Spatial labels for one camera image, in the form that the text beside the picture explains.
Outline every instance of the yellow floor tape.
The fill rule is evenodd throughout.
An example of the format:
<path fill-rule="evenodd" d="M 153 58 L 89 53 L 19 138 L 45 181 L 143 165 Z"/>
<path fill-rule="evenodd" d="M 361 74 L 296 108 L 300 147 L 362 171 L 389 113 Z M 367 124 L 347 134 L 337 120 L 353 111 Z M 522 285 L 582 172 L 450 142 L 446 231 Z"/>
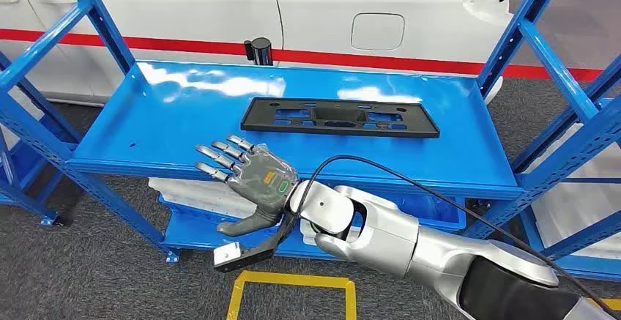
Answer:
<path fill-rule="evenodd" d="M 604 303 L 606 303 L 606 305 L 608 305 L 612 310 L 621 310 L 621 299 L 614 299 L 614 298 L 602 298 L 602 301 Z"/>
<path fill-rule="evenodd" d="M 354 282 L 350 281 L 348 278 L 257 271 L 242 271 L 235 280 L 231 301 L 228 304 L 226 320 L 237 320 L 239 307 L 242 304 L 244 284 L 247 282 L 345 289 L 345 319 L 356 320 L 356 286 Z"/>

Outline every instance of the black plastic panel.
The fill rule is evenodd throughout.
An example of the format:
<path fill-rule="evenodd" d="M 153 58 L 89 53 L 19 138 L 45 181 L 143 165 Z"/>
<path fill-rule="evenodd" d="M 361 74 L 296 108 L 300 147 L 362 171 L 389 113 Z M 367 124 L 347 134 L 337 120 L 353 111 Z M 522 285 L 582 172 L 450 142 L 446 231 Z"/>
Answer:
<path fill-rule="evenodd" d="M 256 97 L 242 130 L 438 138 L 421 104 Z"/>
<path fill-rule="evenodd" d="M 477 320 L 563 320 L 579 299 L 480 256 L 472 261 L 459 294 L 461 308 Z"/>

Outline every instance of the red stripe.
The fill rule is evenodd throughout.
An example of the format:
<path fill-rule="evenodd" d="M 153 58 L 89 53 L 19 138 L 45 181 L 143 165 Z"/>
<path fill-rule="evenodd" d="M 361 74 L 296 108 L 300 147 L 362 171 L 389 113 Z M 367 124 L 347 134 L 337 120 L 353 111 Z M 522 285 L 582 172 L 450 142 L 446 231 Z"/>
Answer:
<path fill-rule="evenodd" d="M 34 42 L 43 32 L 23 29 L 0 29 L 0 39 Z M 199 40 L 167 40 L 162 38 L 123 37 L 127 46 L 135 49 L 156 51 L 187 51 L 193 53 L 212 53 L 228 55 L 245 55 L 243 43 L 204 42 Z M 103 41 L 97 34 L 69 33 L 60 41 L 61 44 L 89 45 L 103 47 Z M 324 53 L 318 51 L 288 51 L 275 49 L 275 61 L 299 62 L 306 64 L 325 64 L 350 67 L 372 67 L 376 69 L 460 73 L 477 75 L 484 64 L 478 62 L 449 62 L 443 60 L 425 60 L 393 58 L 391 56 L 372 56 L 341 53 Z M 577 81 L 593 81 L 601 70 L 570 68 L 569 71 Z M 504 76 L 514 78 L 549 79 L 545 68 L 530 65 L 509 65 Z"/>

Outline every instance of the black cable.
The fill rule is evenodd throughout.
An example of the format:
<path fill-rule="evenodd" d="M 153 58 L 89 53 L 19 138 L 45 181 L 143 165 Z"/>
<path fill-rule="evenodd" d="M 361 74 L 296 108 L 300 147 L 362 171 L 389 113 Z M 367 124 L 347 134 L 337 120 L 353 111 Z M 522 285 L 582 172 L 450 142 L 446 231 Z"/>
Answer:
<path fill-rule="evenodd" d="M 356 157 L 354 155 L 336 155 L 334 157 L 331 157 L 331 158 L 325 160 L 323 163 L 321 163 L 321 165 L 319 167 L 317 167 L 317 169 L 315 169 L 315 172 L 313 172 L 313 176 L 311 176 L 310 179 L 308 180 L 308 184 L 306 185 L 306 188 L 304 189 L 304 194 L 302 194 L 302 199 L 300 199 L 300 205 L 297 207 L 297 211 L 295 212 L 295 219 L 294 219 L 294 221 L 297 220 L 297 218 L 300 217 L 300 212 L 302 211 L 302 205 L 304 204 L 304 201 L 306 200 L 306 195 L 308 194 L 308 191 L 310 190 L 311 185 L 313 184 L 313 182 L 315 182 L 315 179 L 317 178 L 317 175 L 319 175 L 321 170 L 323 170 L 324 167 L 326 167 L 326 165 L 328 165 L 332 161 L 336 161 L 336 160 L 354 160 L 354 161 L 360 161 L 360 162 L 363 162 L 363 163 L 367 163 L 368 165 L 375 166 L 376 168 L 380 168 L 380 169 L 388 172 L 389 174 L 397 176 L 398 178 L 413 184 L 414 186 L 420 188 L 421 190 L 424 190 L 425 192 L 430 193 L 430 194 L 432 194 L 432 195 L 442 199 L 443 201 L 446 201 L 449 204 L 452 204 L 454 207 L 467 212 L 472 217 L 475 217 L 476 219 L 478 219 L 480 222 L 486 224 L 487 226 L 493 228 L 494 230 L 496 230 L 496 231 L 500 232 L 501 234 L 505 235 L 506 237 L 510 238 L 513 242 L 515 242 L 520 248 L 522 248 L 526 252 L 531 253 L 532 255 L 537 256 L 539 259 L 543 260 L 550 267 L 552 267 L 553 269 L 558 271 L 562 276 L 565 276 L 566 278 L 568 278 L 574 285 L 576 285 L 576 287 L 578 287 L 581 291 L 583 291 L 585 294 L 587 294 L 587 296 L 589 296 L 591 299 L 593 299 L 606 313 L 608 313 L 610 316 L 612 316 L 615 319 L 619 319 L 619 317 L 617 317 L 617 315 L 614 313 L 614 311 L 606 303 L 602 302 L 600 297 L 598 297 L 595 293 L 593 293 L 591 290 L 589 290 L 582 282 L 578 281 L 572 275 L 569 275 L 563 268 L 558 266 L 555 262 L 550 260 L 548 257 L 544 256 L 543 254 L 537 252 L 536 250 L 532 249 L 528 244 L 522 242 L 517 237 L 515 237 L 512 234 L 506 232 L 502 228 L 494 225 L 493 223 L 490 223 L 484 217 L 480 216 L 476 212 L 473 212 L 472 210 L 466 208 L 465 206 L 461 206 L 461 205 L 457 204 L 456 202 L 450 200 L 449 198 L 445 197 L 441 193 L 438 193 L 435 190 L 432 190 L 431 188 L 427 188 L 427 187 L 423 186 L 422 184 L 414 181 L 413 179 L 410 179 L 409 177 L 406 177 L 406 176 L 398 173 L 397 171 L 394 171 L 394 170 L 392 170 L 390 168 L 387 168 L 386 166 L 383 166 L 382 164 L 378 164 L 378 163 L 376 163 L 376 162 L 374 162 L 372 160 L 365 159 L 363 157 Z"/>

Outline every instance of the blue metal shelf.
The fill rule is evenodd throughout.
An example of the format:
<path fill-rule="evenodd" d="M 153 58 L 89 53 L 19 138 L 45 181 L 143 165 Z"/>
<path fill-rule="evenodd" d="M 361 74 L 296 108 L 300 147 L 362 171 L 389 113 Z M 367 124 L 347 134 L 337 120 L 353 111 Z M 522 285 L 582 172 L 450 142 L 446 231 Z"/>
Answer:
<path fill-rule="evenodd" d="M 239 123 L 257 96 L 422 103 L 441 134 L 423 139 L 241 131 Z M 376 160 L 446 194 L 507 199 L 522 193 L 475 79 L 460 77 L 139 62 L 70 164 L 82 171 L 205 179 L 194 168 L 201 156 L 193 147 L 230 133 L 269 144 L 302 176 L 310 176 L 328 157 L 347 153 Z M 360 163 L 335 163 L 324 172 L 321 178 L 334 182 L 415 191 Z"/>

